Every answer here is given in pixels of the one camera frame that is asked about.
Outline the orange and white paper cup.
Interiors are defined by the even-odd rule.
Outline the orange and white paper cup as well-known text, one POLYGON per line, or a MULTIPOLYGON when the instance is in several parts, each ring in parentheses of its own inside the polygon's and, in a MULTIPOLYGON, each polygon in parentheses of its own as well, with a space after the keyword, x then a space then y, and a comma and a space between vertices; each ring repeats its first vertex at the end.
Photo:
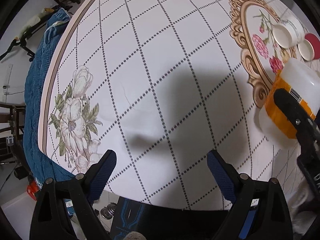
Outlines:
POLYGON ((259 112, 267 140, 281 149, 297 143, 297 131, 319 110, 319 75, 306 64, 290 58, 277 71, 272 88, 259 112))

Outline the red ribbed paper cup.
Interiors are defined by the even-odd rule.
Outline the red ribbed paper cup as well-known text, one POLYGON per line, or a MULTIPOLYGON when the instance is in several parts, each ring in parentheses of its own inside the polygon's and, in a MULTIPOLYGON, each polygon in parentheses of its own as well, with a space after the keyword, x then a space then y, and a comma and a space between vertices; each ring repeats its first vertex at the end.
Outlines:
POLYGON ((320 58, 320 40, 312 33, 307 33, 304 41, 298 45, 301 57, 305 61, 318 60, 320 58))

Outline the white crane print paper cup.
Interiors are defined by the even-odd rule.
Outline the white crane print paper cup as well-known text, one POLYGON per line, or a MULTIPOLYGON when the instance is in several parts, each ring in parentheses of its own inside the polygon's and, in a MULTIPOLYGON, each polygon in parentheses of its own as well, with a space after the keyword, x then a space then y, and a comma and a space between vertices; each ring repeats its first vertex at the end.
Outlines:
POLYGON ((289 49, 304 41, 305 32, 295 16, 288 16, 273 26, 272 34, 282 48, 289 49))

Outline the blue quilted jacket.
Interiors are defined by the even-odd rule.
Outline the blue quilted jacket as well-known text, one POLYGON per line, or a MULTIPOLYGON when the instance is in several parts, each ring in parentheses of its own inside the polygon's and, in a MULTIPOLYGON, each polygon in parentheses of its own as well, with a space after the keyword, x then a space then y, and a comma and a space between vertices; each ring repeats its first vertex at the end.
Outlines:
POLYGON ((35 58, 31 63, 25 81, 23 149, 33 177, 39 185, 44 184, 47 178, 64 181, 73 177, 70 172, 43 154, 38 146, 38 127, 44 81, 55 48, 70 20, 71 17, 67 11, 61 8, 47 21, 46 30, 37 48, 35 58))

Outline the dark wooden chair left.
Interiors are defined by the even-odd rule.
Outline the dark wooden chair left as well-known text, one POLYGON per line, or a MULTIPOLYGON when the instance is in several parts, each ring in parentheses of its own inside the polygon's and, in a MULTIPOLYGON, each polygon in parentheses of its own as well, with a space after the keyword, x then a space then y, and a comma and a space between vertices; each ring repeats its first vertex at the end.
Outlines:
POLYGON ((6 136, 7 146, 17 161, 22 166, 26 166, 27 161, 22 146, 22 139, 24 135, 25 105, 12 105, 1 102, 1 108, 9 110, 9 113, 1 113, 1 124, 9 125, 9 127, 1 128, 1 133, 10 132, 10 135, 6 136))

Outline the white patterned tablecloth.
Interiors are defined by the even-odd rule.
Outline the white patterned tablecloth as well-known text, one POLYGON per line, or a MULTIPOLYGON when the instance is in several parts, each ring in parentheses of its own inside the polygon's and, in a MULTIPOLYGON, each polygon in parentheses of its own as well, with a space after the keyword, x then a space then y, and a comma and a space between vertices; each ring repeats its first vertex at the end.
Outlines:
POLYGON ((300 58, 272 34, 291 15, 284 0, 85 0, 46 75, 40 151, 78 174, 113 150, 105 190, 151 205, 230 208, 207 167, 212 149, 291 196, 300 149, 258 123, 276 71, 300 58))

